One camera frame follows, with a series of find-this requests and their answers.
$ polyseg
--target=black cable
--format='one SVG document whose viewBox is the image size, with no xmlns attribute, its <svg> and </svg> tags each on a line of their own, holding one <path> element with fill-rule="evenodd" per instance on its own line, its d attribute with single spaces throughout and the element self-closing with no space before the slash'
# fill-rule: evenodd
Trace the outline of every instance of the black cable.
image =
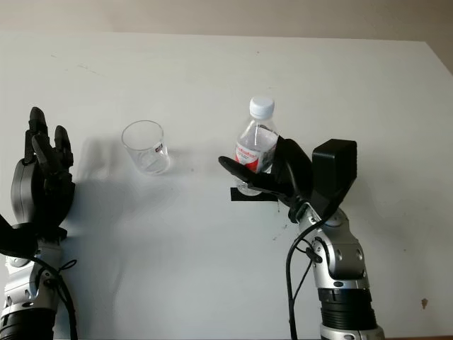
<svg viewBox="0 0 453 340">
<path fill-rule="evenodd" d="M 311 248 L 311 250 L 313 250 L 313 246 L 311 245 L 310 242 L 308 242 L 306 239 L 302 239 L 302 241 L 304 241 L 306 243 L 306 245 L 309 246 Z"/>
<path fill-rule="evenodd" d="M 302 283 L 304 283 L 305 278 L 306 278 L 306 275 L 309 273 L 310 267 L 311 267 L 312 264 L 313 264 L 313 261 L 310 260 L 310 263 L 309 263 L 309 265 L 306 267 L 305 273 L 304 273 L 304 275 L 302 276 L 302 279 L 300 280 L 299 285 L 297 286 L 296 293 L 295 293 L 294 296 L 292 297 L 293 301 L 296 301 L 297 294 L 299 294 L 299 290 L 300 290 L 300 288 L 302 287 Z"/>
<path fill-rule="evenodd" d="M 327 219 L 320 220 L 314 225 L 306 228 L 303 232 L 300 233 L 298 237 L 292 242 L 291 248 L 289 248 L 288 255 L 286 258 L 286 286 L 288 291 L 288 307 L 289 307 L 289 329 L 291 331 L 291 339 L 297 340 L 297 329 L 296 329 L 296 319 L 294 317 L 294 301 L 295 296 L 292 296 L 292 283 L 291 283 L 291 259 L 294 251 L 296 250 L 299 243 L 307 236 L 310 232 L 314 231 L 316 228 L 323 225 Z M 302 280 L 305 279 L 306 274 L 308 273 L 310 266 L 305 270 L 305 274 Z"/>
<path fill-rule="evenodd" d="M 74 303 L 72 302 L 71 294 L 69 293 L 68 287 L 66 286 L 66 283 L 64 282 L 63 277 L 61 277 L 59 274 L 60 270 L 68 269 L 68 268 L 71 268 L 72 266 L 74 266 L 76 264 L 76 260 L 71 260 L 70 262 L 63 265 L 63 267 L 68 266 L 68 268 L 57 270 L 57 269 L 53 268 L 51 265 L 49 265 L 47 262 L 45 262 L 41 259 L 38 259 L 34 256 L 28 256 L 28 257 L 23 257 L 23 258 L 27 259 L 29 261 L 33 261 L 33 262 L 39 264 L 40 266 L 42 266 L 43 268 L 45 268 L 45 270 L 49 271 L 52 274 L 52 276 L 55 278 L 55 280 L 57 281 L 57 283 L 58 283 L 57 289 L 58 289 L 58 291 L 60 288 L 62 289 L 61 293 L 64 295 L 64 298 L 62 298 L 62 301 L 63 301 L 64 306 L 66 307 L 66 309 L 68 311 L 68 315 L 69 315 L 69 331 L 70 331 L 71 340 L 77 340 L 78 336 L 77 336 L 77 328 L 76 328 L 76 311 L 74 309 Z"/>
<path fill-rule="evenodd" d="M 74 267 L 76 264 L 77 264 L 77 260 L 76 259 L 68 261 L 63 266 L 59 267 L 58 273 L 60 273 L 62 271 L 65 271 L 67 269 L 70 269 L 70 268 Z M 45 268 L 41 266 L 40 270 L 38 271 L 38 274 L 36 275 L 36 279 L 35 279 L 36 289 L 38 289 L 40 287 L 41 275 L 42 275 L 42 273 L 44 273 L 44 271 L 45 271 Z"/>
<path fill-rule="evenodd" d="M 57 294 L 59 296 L 59 299 L 64 303 L 64 304 L 67 304 L 67 301 L 66 299 L 64 298 L 63 294 L 62 294 L 62 291 L 59 289 L 59 287 L 57 287 Z"/>
</svg>

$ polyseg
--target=clear drinking glass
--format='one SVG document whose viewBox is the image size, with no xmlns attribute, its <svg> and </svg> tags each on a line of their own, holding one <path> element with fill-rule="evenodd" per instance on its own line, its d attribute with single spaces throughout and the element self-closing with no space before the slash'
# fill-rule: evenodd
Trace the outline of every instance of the clear drinking glass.
<svg viewBox="0 0 453 340">
<path fill-rule="evenodd" d="M 122 144 L 136 167 L 145 174 L 161 174 L 170 164 L 164 130 L 152 120 L 129 124 L 121 135 Z"/>
</svg>

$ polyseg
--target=robotic hand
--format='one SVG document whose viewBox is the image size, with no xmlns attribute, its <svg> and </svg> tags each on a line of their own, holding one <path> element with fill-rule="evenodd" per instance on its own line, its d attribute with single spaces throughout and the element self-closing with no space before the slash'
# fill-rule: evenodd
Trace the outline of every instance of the robotic hand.
<svg viewBox="0 0 453 340">
<path fill-rule="evenodd" d="M 299 223 L 301 234 L 286 262 L 292 340 L 297 339 L 294 301 L 312 264 L 321 301 L 321 339 L 383 340 L 371 307 L 362 247 L 339 209 L 357 177 L 357 143 L 329 140 L 313 151 L 310 161 L 295 141 L 279 137 L 271 174 L 255 174 L 228 157 L 220 157 L 219 163 L 249 188 L 277 196 L 289 206 L 289 219 Z M 302 251 L 301 241 L 309 245 L 303 252 L 310 265 L 293 295 L 291 258 L 296 249 Z"/>
<path fill-rule="evenodd" d="M 44 113 L 33 108 L 25 133 L 25 155 L 14 171 L 11 202 L 17 225 L 0 216 L 0 253 L 9 272 L 0 339 L 52 339 L 59 296 L 69 313 L 71 339 L 77 339 L 74 306 L 59 272 L 60 242 L 67 231 L 59 227 L 74 197 L 71 144 L 62 126 L 50 146 Z"/>
</svg>

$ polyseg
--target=white tabletop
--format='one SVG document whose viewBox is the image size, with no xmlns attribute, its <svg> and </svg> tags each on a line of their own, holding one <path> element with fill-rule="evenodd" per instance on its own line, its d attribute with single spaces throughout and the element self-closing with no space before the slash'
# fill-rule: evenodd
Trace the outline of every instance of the white tabletop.
<svg viewBox="0 0 453 340">
<path fill-rule="evenodd" d="M 248 100 L 276 101 L 282 136 L 311 154 L 356 140 L 342 208 L 362 243 L 387 336 L 453 333 L 453 77 L 423 42 L 0 34 L 0 211 L 32 106 L 68 129 L 76 195 L 65 273 L 84 339 L 287 339 L 285 257 L 297 226 L 275 202 L 232 203 L 231 155 Z M 168 173 L 145 177 L 115 148 L 161 123 Z M 299 279 L 306 259 L 294 262 Z M 0 287 L 7 272 L 0 266 Z M 421 300 L 428 300 L 425 309 Z M 313 276 L 297 303 L 318 338 Z M 56 335 L 66 337 L 60 306 Z"/>
</svg>

